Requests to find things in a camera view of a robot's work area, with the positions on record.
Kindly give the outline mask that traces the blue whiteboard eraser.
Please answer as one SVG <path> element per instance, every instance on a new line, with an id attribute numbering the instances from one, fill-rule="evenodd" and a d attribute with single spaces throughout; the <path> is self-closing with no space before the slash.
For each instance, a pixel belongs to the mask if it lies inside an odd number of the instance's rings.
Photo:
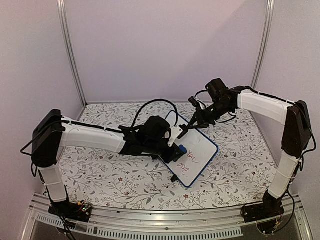
<path id="1" fill-rule="evenodd" d="M 187 153 L 187 149 L 182 144 L 179 145 L 179 150 L 183 155 Z"/>

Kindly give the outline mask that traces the small blue-framed whiteboard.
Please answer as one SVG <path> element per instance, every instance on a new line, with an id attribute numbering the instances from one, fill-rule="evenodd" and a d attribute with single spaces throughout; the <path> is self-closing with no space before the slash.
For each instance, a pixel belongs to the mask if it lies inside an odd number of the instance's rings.
<path id="1" fill-rule="evenodd" d="M 189 123 L 173 110 L 168 113 L 165 120 L 170 127 Z M 188 130 L 177 146 L 179 145 L 183 145 L 187 153 L 178 161 L 165 163 L 165 165 L 172 176 L 178 177 L 177 182 L 180 182 L 185 188 L 190 188 L 218 154 L 219 147 L 198 129 Z"/>

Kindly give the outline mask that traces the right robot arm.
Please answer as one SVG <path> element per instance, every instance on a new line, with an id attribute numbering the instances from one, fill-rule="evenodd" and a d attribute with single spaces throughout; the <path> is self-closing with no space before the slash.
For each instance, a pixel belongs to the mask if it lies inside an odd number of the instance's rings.
<path id="1" fill-rule="evenodd" d="M 317 149 L 307 103 L 285 100 L 248 85 L 229 88 L 220 78 L 207 83 L 203 92 L 210 96 L 211 105 L 203 107 L 195 95 L 188 99 L 195 112 L 187 130 L 213 126 L 222 116 L 236 110 L 249 111 L 282 125 L 277 171 L 258 208 L 262 218 L 269 218 L 278 210 L 297 172 L 303 170 L 305 154 Z"/>

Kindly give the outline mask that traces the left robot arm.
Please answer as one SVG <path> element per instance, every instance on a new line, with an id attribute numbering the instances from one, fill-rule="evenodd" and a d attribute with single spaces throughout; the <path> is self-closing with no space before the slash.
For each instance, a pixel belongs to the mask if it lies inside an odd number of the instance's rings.
<path id="1" fill-rule="evenodd" d="M 74 213 L 74 205 L 58 170 L 59 154 L 65 147 L 106 150 L 126 156 L 152 155 L 169 164 L 176 162 L 187 150 L 175 143 L 178 126 L 171 126 L 160 116 L 151 116 L 138 126 L 108 128 L 63 117 L 51 110 L 33 131 L 32 139 L 21 149 L 31 148 L 31 161 L 40 172 L 55 209 L 63 216 Z"/>

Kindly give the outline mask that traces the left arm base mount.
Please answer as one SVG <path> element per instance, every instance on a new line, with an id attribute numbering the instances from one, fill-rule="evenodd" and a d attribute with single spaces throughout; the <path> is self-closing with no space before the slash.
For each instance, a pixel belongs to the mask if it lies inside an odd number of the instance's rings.
<path id="1" fill-rule="evenodd" d="M 88 223 L 91 217 L 92 207 L 93 205 L 91 203 L 85 203 L 84 200 L 74 203 L 70 202 L 67 197 L 66 200 L 61 202 L 53 202 L 51 200 L 48 212 L 61 218 Z"/>

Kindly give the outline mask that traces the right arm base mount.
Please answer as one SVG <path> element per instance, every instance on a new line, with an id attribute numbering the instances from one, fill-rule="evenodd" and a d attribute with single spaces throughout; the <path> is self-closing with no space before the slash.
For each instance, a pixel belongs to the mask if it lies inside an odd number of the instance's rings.
<path id="1" fill-rule="evenodd" d="M 245 204 L 240 210 L 244 222 L 250 223 L 284 214 L 285 210 L 282 204 L 284 196 L 285 194 L 279 198 L 275 198 L 266 191 L 263 195 L 262 203 Z"/>

